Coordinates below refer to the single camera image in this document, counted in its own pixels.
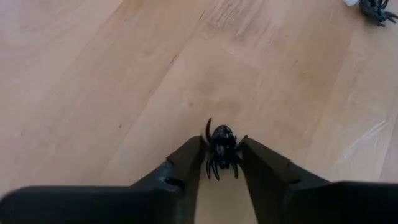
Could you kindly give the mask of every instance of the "light wood surface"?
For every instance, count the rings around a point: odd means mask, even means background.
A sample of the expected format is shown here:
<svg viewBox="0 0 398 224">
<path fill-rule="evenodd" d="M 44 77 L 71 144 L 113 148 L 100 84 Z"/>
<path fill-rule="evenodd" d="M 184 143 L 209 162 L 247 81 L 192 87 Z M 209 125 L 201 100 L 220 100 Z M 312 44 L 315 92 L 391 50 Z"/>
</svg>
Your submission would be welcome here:
<svg viewBox="0 0 398 224">
<path fill-rule="evenodd" d="M 131 184 L 209 117 L 326 179 L 398 181 L 398 26 L 343 1 L 2 0 L 0 34 L 2 194 Z M 197 223 L 256 222 L 232 173 L 202 172 Z"/>
</svg>

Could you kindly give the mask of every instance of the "toy spider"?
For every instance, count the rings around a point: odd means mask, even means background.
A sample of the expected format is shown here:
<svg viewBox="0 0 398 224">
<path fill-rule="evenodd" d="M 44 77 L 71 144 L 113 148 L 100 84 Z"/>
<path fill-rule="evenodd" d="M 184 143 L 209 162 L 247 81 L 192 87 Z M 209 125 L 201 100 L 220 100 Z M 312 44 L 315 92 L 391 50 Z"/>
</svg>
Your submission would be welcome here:
<svg viewBox="0 0 398 224">
<path fill-rule="evenodd" d="M 398 16 L 392 12 L 385 11 L 389 0 L 360 0 L 359 7 L 365 16 L 377 26 L 386 26 L 382 22 L 390 20 L 396 23 L 394 19 Z"/>
<path fill-rule="evenodd" d="M 218 175 L 217 166 L 221 169 L 229 169 L 232 166 L 235 174 L 235 179 L 238 178 L 238 165 L 242 169 L 242 159 L 236 154 L 239 151 L 244 139 L 236 144 L 236 136 L 234 136 L 231 128 L 227 125 L 220 125 L 210 135 L 211 118 L 207 121 L 206 125 L 206 140 L 210 147 L 210 156 L 206 162 L 207 177 L 210 179 L 210 166 L 217 180 L 220 180 Z"/>
</svg>

